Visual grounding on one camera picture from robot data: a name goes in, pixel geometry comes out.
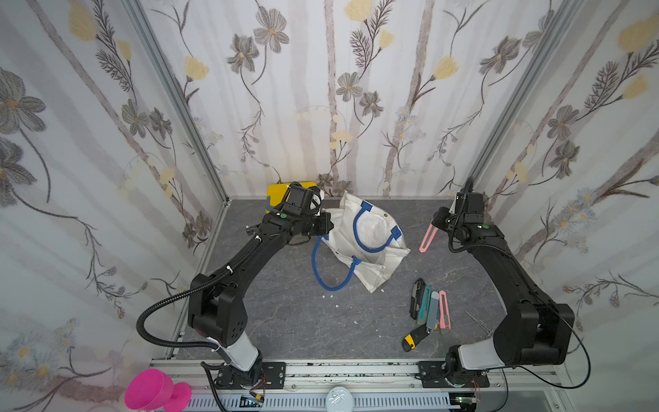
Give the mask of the pink utility knife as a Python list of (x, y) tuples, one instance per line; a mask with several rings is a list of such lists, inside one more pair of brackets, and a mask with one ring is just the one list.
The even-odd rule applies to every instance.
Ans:
[(439, 231), (439, 229), (436, 226), (434, 226), (433, 224), (430, 224), (428, 226), (427, 231), (426, 231), (426, 233), (423, 237), (423, 240), (422, 240), (422, 242), (420, 243), (420, 246), (419, 246), (419, 252), (420, 253), (426, 253), (427, 252), (427, 250), (432, 245), (434, 237), (435, 237), (435, 235), (437, 234), (438, 231)]
[(439, 291), (439, 329), (442, 332), (451, 329), (451, 315), (446, 291)]

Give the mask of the white canvas tote bag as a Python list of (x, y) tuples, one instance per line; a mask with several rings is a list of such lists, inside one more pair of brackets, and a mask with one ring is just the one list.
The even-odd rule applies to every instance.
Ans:
[[(369, 293), (375, 292), (410, 253), (403, 231), (389, 212), (348, 192), (337, 208), (327, 211), (334, 228), (319, 237), (312, 251), (315, 278), (322, 288), (335, 292), (356, 277)], [(326, 284), (317, 270), (317, 251), (323, 244), (348, 266), (346, 278), (336, 286)]]

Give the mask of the yellow black utility knife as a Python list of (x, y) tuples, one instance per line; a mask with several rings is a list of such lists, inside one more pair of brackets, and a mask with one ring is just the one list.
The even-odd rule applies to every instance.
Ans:
[(408, 333), (402, 340), (402, 347), (405, 352), (414, 350), (420, 342), (431, 334), (431, 330), (425, 325), (420, 325)]

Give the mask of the teal utility knife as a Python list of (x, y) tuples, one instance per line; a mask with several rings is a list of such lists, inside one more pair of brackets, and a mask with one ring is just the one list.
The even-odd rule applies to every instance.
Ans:
[(432, 295), (432, 288), (430, 286), (425, 286), (422, 298), (420, 300), (420, 308), (417, 313), (416, 322), (418, 325), (427, 323), (427, 316), (430, 306), (431, 295)]

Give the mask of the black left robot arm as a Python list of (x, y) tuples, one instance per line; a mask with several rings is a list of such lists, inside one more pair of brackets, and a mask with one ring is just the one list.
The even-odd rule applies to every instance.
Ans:
[(317, 186), (293, 182), (282, 201), (249, 229), (247, 244), (225, 266), (196, 276), (190, 285), (195, 292), (189, 300), (188, 326), (221, 356), (221, 372), (239, 385), (256, 386), (263, 373), (263, 356), (245, 332), (245, 294), (267, 262), (294, 237), (331, 231), (331, 214), (322, 210), (323, 199)]

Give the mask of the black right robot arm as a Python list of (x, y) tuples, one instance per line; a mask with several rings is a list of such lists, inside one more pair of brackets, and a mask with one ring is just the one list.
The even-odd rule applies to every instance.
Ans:
[(506, 315), (490, 338), (449, 349), (444, 380), (454, 387), (494, 369), (562, 364), (575, 321), (571, 307), (545, 293), (514, 257), (501, 230), (485, 221), (484, 196), (473, 186), (468, 178), (454, 208), (440, 208), (432, 224), (447, 233), (451, 252), (468, 252), (481, 264)]

